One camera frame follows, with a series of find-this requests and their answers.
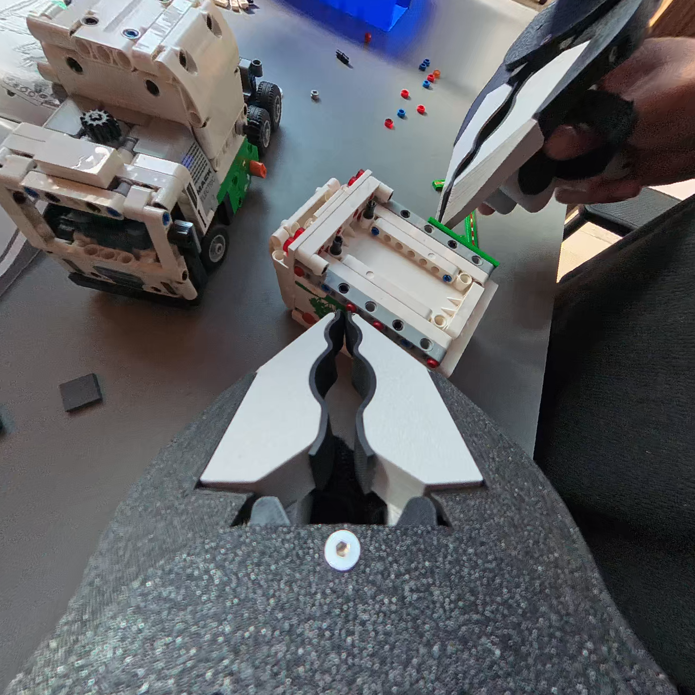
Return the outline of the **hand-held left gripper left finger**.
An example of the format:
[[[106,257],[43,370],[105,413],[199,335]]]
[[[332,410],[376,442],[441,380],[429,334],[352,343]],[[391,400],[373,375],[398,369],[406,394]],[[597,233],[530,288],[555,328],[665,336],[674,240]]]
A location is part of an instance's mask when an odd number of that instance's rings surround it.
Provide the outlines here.
[[[345,316],[320,319],[257,369],[208,464],[203,489],[252,494],[251,521],[309,524],[344,467],[326,394],[337,380]]]

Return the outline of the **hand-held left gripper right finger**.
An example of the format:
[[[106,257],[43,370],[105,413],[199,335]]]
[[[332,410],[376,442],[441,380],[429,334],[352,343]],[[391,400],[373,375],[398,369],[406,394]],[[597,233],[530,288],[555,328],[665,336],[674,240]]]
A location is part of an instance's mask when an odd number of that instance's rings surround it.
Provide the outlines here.
[[[430,371],[369,322],[345,318],[352,384],[362,398],[355,420],[358,481],[386,505],[395,526],[413,498],[484,484]]]

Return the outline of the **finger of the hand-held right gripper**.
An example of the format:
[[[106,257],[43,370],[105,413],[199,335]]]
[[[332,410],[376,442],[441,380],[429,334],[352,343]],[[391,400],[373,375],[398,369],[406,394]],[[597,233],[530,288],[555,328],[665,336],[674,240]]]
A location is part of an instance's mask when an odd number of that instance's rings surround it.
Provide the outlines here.
[[[502,123],[510,121],[513,125],[519,125],[523,120],[532,117],[540,126],[540,112],[551,101],[552,94],[577,64],[588,44],[589,42],[585,41],[577,47],[562,51],[537,70],[523,65],[508,72],[501,66],[468,110],[462,129],[457,135],[455,144],[470,126],[473,129],[474,140],[472,150],[465,156],[456,173],[463,172],[480,145]]]
[[[455,227],[474,209],[501,190],[510,203],[498,207],[508,214],[516,205],[530,213],[546,205],[546,192],[526,195],[518,183],[518,170],[538,152],[544,143],[542,130],[534,118],[519,125],[506,121],[481,145],[473,159],[457,174],[457,168],[472,150],[473,129],[469,126],[456,142],[447,169],[446,186],[442,192],[438,221],[449,228]]]

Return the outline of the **white lego container body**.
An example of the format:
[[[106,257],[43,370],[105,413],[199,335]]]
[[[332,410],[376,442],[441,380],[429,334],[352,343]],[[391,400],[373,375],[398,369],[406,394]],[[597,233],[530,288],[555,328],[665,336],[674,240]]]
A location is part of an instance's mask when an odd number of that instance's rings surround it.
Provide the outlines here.
[[[498,285],[495,268],[413,211],[370,170],[329,179],[269,239],[282,300],[304,327],[360,315],[424,366],[450,377]]]

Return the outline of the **scattered red blue lego pins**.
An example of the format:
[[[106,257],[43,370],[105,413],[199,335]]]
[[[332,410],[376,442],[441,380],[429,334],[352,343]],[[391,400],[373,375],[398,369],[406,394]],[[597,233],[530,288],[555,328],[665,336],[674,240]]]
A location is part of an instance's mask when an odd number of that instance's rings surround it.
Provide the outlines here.
[[[422,89],[424,90],[430,90],[432,85],[436,83],[440,76],[441,76],[441,71],[438,69],[433,69],[430,70],[432,67],[431,65],[431,58],[426,57],[424,58],[421,63],[418,66],[419,72],[421,72],[424,76],[424,79],[422,80]],[[412,95],[411,91],[407,88],[403,88],[400,93],[399,93],[400,99],[403,100],[404,102],[410,102],[412,100]],[[415,105],[415,113],[417,115],[420,115],[422,117],[425,117],[427,115],[427,107],[426,105],[420,103]],[[397,119],[402,119],[406,120],[409,116],[407,110],[403,107],[400,107],[396,111],[396,118]],[[388,130],[394,130],[395,129],[395,122],[392,118],[387,117],[384,119],[384,127]]]

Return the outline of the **white green lego truck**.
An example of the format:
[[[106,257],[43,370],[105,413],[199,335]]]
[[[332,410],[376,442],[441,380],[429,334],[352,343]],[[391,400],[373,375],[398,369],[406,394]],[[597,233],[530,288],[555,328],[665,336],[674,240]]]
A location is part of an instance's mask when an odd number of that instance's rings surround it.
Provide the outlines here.
[[[224,262],[229,226],[282,117],[213,1],[49,1],[27,25],[65,99],[1,143],[1,208],[78,286],[181,305]]]

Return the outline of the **lego instruction booklet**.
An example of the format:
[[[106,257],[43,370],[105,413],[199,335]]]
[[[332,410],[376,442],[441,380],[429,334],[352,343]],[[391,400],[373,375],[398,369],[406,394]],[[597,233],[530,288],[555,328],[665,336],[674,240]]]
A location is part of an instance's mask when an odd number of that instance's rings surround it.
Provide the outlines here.
[[[41,126],[65,99],[45,80],[38,64],[45,60],[39,41],[27,25],[30,13],[41,11],[48,1],[1,2],[1,142],[22,122]],[[1,209],[1,293],[37,255]]]

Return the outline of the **person's right hand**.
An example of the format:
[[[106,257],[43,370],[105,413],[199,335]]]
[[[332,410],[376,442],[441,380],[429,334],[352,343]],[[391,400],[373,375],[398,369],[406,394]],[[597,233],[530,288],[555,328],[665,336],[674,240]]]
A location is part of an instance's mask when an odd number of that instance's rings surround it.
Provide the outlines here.
[[[627,174],[559,183],[562,204],[604,204],[637,196],[644,187],[694,178],[694,38],[649,38],[598,83],[631,101],[637,121],[623,149]]]

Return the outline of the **dark grey square tile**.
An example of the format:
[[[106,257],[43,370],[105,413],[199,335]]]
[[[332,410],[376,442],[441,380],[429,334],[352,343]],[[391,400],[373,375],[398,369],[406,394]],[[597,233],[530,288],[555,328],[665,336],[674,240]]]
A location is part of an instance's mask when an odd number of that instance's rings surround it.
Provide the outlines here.
[[[58,390],[66,413],[74,413],[103,402],[100,381],[93,372],[59,384]]]

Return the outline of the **blue storage bin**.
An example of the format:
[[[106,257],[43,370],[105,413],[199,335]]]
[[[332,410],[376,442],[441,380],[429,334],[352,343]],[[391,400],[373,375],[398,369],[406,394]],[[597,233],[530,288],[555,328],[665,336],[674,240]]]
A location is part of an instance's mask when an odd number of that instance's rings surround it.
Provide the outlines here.
[[[287,1],[313,16],[320,11],[335,10],[379,30],[391,30],[406,13],[412,1]]]

